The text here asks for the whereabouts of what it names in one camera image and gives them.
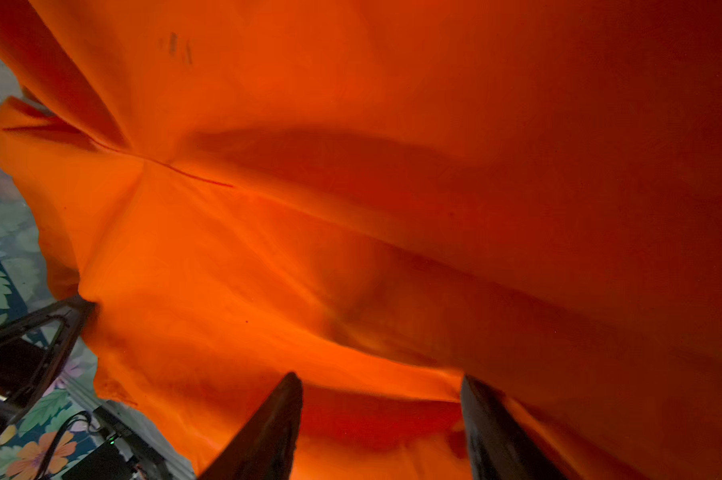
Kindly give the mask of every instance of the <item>black metal frame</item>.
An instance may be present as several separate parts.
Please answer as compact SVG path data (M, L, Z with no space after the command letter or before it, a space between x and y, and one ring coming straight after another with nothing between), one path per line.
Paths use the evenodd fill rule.
M199 480L288 480L302 416L302 381L287 373Z
M0 435L60 374L95 307L76 295L0 327ZM54 321L60 324L47 349L22 340L25 333Z
M566 479L488 385L466 376L460 397L473 480Z

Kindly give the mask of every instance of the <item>black cable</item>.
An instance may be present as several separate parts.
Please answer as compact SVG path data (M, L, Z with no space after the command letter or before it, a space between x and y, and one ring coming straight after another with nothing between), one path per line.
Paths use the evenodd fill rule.
M54 440L51 441L51 445L49 445L49 449L44 454L44 459L41 461L40 466L38 466L38 472L35 474L35 478L33 480L41 480L42 478L48 478L48 475L46 475L46 469L49 468L49 463L51 463L51 458L54 456L54 451L57 450L57 446L60 444L60 440L62 439L62 436L65 434L65 432L68 430L69 427L71 427L76 422L82 422L86 421L87 423L87 431L91 427L91 414L88 413L86 410L83 410L81 412L78 412L72 416L70 416L67 420L64 421L62 424L62 427L60 427L59 430L57 430L57 435L54 436Z

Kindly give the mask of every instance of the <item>orange flower print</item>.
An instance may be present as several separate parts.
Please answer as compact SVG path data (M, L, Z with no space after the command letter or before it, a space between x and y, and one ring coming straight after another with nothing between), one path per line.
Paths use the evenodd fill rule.
M11 480L32 480L35 474L38 472L41 460L44 459L46 451L51 445L51 441L54 440L56 432L49 432L43 434L38 443L30 442L17 453L20 458L16 462L12 463L9 468L6 469L6 476L17 475ZM76 442L71 442L70 439L73 434L65 432L60 439L60 444L54 451L54 456L51 457L49 463L49 473L58 473L63 466L68 464L68 455L75 452Z

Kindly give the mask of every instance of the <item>dark stain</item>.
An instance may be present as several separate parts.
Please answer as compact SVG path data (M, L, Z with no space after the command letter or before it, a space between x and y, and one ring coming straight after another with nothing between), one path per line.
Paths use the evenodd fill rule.
M169 54L174 56L176 53L176 33L172 32L169 35Z
M455 457L460 459L468 457L468 442L463 429L447 434L446 443Z

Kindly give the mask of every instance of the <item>orange fabric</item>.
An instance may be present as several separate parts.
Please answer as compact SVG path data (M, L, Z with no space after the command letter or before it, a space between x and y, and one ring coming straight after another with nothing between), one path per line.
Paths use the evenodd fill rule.
M197 470L295 370L294 478L468 478L467 371L567 472L722 478L722 1L4 0L0 55L98 392Z

